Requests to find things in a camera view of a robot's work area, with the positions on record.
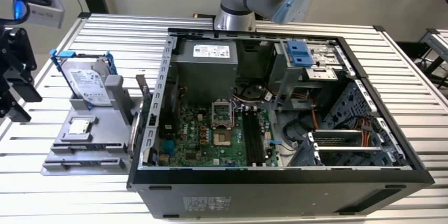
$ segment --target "product label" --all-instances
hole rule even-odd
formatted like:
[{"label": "product label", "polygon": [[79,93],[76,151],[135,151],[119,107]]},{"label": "product label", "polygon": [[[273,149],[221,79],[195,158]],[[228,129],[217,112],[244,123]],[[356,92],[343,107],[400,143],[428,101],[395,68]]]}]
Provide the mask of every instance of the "product label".
[{"label": "product label", "polygon": [[272,99],[272,93],[268,91],[267,95],[264,96],[264,99],[269,102]]},{"label": "product label", "polygon": [[111,105],[100,74],[93,70],[71,69],[69,75],[83,99],[92,105]]},{"label": "product label", "polygon": [[232,197],[184,197],[187,211],[227,211]]},{"label": "product label", "polygon": [[231,47],[195,45],[193,57],[231,58]]}]

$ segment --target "aluminum extrusion table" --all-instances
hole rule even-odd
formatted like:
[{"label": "aluminum extrusion table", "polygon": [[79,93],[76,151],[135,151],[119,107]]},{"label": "aluminum extrusion table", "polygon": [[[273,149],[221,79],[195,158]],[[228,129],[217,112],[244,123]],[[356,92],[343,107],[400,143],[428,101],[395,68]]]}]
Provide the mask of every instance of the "aluminum extrusion table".
[{"label": "aluminum extrusion table", "polygon": [[[135,75],[153,86],[167,28],[212,29],[205,18],[97,15],[79,18],[57,50],[115,56],[124,87],[141,95]],[[448,223],[448,101],[387,32],[372,26],[257,22],[257,31],[343,36],[369,75],[401,130],[431,170],[436,184],[365,217],[319,219],[208,219],[187,223]],[[71,107],[71,91],[48,61],[36,78],[41,103],[28,103],[29,123],[0,127],[0,223],[149,223],[139,194],[127,191],[127,175],[44,177],[39,171]]]},{"label": "aluminum extrusion table", "polygon": [[448,62],[448,30],[437,30],[433,28],[428,28],[427,30],[428,32],[421,38],[420,42],[427,43],[439,55],[424,71],[424,73],[428,75],[432,74],[444,61]]}]

